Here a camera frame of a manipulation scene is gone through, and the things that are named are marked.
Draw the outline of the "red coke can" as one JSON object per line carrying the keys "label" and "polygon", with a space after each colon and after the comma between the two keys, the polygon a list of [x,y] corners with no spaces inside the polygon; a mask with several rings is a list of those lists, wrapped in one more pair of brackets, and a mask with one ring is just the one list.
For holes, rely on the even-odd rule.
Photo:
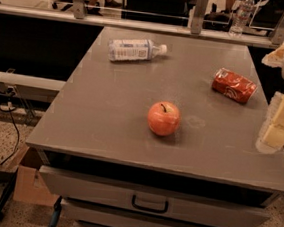
{"label": "red coke can", "polygon": [[238,73],[221,68],[215,73],[212,88],[238,103],[247,103],[257,85]]}

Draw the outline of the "clear water bottle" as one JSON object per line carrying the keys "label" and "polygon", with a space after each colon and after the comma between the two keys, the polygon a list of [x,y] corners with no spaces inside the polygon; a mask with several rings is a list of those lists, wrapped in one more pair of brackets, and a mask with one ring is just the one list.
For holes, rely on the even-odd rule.
{"label": "clear water bottle", "polygon": [[241,36],[243,30],[250,19],[252,9],[254,8],[254,0],[242,0],[239,7],[236,9],[232,25],[229,29],[231,36]]}

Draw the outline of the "blue label plastic bottle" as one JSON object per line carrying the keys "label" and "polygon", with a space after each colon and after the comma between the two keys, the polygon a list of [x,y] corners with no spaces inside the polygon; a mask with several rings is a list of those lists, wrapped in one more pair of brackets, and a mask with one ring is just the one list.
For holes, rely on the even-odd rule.
{"label": "blue label plastic bottle", "polygon": [[149,61],[152,58],[167,53],[165,44],[156,45],[149,39],[118,39],[110,40],[108,44],[110,61]]}

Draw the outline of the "red apple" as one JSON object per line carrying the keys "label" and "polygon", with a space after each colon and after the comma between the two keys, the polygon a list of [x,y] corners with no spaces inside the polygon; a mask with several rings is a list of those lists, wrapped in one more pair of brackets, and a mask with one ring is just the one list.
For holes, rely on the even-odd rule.
{"label": "red apple", "polygon": [[160,101],[148,110],[150,130],[162,137],[173,134],[179,128],[181,115],[179,108],[171,102]]}

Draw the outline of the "black cabinet in background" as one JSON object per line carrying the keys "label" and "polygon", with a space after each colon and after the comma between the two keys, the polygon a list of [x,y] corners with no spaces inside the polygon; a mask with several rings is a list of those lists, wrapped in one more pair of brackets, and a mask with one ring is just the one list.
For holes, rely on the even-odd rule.
{"label": "black cabinet in background", "polygon": [[121,17],[125,20],[186,26],[189,17],[188,2],[187,0],[123,0]]}

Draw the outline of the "grey top drawer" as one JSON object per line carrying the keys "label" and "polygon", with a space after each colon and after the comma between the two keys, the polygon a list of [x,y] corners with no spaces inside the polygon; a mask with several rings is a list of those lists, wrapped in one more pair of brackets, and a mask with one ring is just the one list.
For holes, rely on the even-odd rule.
{"label": "grey top drawer", "polygon": [[[211,200],[46,165],[40,167],[39,172],[48,190],[65,198],[136,210],[209,227],[258,227],[269,219],[269,215],[261,208]],[[168,211],[165,214],[140,211],[131,206],[133,195],[158,204],[167,201]]]}

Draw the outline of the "grey drawer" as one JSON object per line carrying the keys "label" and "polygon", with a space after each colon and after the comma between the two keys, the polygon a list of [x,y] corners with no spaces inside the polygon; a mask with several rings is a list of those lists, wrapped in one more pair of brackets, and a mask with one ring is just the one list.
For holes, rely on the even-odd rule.
{"label": "grey drawer", "polygon": [[61,204],[65,216],[77,221],[95,223],[105,227],[199,227],[189,225],[186,222],[96,205],[86,201],[64,199]]}
{"label": "grey drawer", "polygon": [[[269,219],[269,215],[261,208],[211,200],[46,165],[40,167],[39,172],[48,190],[65,198],[136,210],[209,227],[258,227]],[[131,206],[133,195],[158,204],[167,201],[168,211],[165,214],[140,211]]]}

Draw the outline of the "cardboard box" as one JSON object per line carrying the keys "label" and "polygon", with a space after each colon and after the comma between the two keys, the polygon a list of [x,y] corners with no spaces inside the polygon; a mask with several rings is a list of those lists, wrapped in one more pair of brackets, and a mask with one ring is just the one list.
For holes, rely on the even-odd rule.
{"label": "cardboard box", "polygon": [[13,200],[33,205],[52,206],[58,196],[52,194],[39,172],[43,162],[35,149],[28,148],[18,165]]}

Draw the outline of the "metal railing frame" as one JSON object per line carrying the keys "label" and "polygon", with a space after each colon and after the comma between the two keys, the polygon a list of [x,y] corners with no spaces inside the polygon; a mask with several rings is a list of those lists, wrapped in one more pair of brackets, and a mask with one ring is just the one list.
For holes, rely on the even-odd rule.
{"label": "metal railing frame", "polygon": [[271,37],[261,37],[256,34],[230,36],[228,32],[201,29],[194,33],[191,27],[178,27],[167,24],[147,23],[145,21],[126,20],[115,17],[86,15],[84,11],[77,12],[73,8],[66,12],[51,8],[53,0],[0,0],[0,13],[21,17],[39,18],[42,20],[72,22],[104,27],[124,28],[125,30],[146,31],[147,33],[176,35],[177,37],[192,37],[201,40],[229,42],[239,45],[259,46],[260,48],[277,48],[284,40],[275,42]]}

